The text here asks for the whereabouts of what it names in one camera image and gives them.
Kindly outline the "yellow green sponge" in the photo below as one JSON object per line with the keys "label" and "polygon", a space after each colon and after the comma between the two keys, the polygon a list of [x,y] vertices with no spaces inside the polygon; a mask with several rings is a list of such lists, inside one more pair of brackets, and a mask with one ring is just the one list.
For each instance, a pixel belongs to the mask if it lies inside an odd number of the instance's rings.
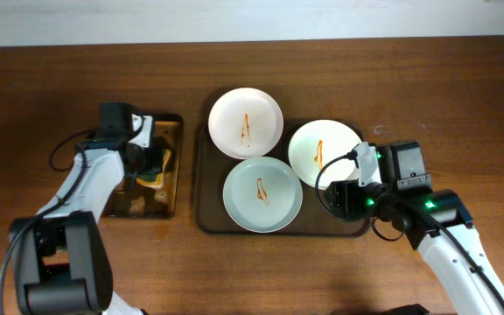
{"label": "yellow green sponge", "polygon": [[145,187],[158,189],[165,185],[166,169],[172,160],[172,150],[156,149],[148,155],[150,168],[136,177],[136,182]]}

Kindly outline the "white plate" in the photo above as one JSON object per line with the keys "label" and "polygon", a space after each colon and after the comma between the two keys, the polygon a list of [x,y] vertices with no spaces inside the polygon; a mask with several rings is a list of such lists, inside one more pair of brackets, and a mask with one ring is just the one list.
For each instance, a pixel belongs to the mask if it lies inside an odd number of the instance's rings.
{"label": "white plate", "polygon": [[231,158],[264,156],[279,142],[284,117],[277,102],[262,90],[240,87],[222,95],[210,110],[209,135]]}
{"label": "white plate", "polygon": [[290,139],[290,166],[304,183],[314,187],[317,176],[328,163],[346,155],[360,143],[361,138],[342,122],[308,122],[299,127]]}

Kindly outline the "pale blue plate front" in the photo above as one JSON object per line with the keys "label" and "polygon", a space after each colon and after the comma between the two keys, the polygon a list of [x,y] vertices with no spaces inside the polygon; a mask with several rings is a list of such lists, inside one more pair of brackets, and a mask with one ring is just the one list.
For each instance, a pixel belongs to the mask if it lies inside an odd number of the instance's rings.
{"label": "pale blue plate front", "polygon": [[297,217],[303,189],[296,173],[273,157],[254,157],[235,166],[227,175],[223,204],[229,217],[254,233],[273,233]]}

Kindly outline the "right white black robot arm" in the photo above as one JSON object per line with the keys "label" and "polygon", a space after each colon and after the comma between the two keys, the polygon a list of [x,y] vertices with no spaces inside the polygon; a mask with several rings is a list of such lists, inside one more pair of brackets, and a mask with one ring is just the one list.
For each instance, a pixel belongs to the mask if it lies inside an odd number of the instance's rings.
{"label": "right white black robot arm", "polygon": [[504,314],[504,285],[480,241],[473,217],[452,190],[435,191],[420,144],[361,142],[325,164],[350,160],[356,179],[315,190],[318,203],[341,221],[388,223],[433,271],[459,314]]}

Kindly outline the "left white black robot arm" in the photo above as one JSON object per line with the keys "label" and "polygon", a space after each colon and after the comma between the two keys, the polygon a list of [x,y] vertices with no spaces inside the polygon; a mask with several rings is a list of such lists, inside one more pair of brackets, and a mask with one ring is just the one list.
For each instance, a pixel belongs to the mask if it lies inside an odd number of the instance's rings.
{"label": "left white black robot arm", "polygon": [[97,227],[124,178],[157,175],[164,155],[152,147],[155,122],[126,102],[99,107],[100,124],[75,146],[67,177],[32,217],[15,219],[0,270],[13,269],[23,314],[142,314],[114,290],[112,269]]}

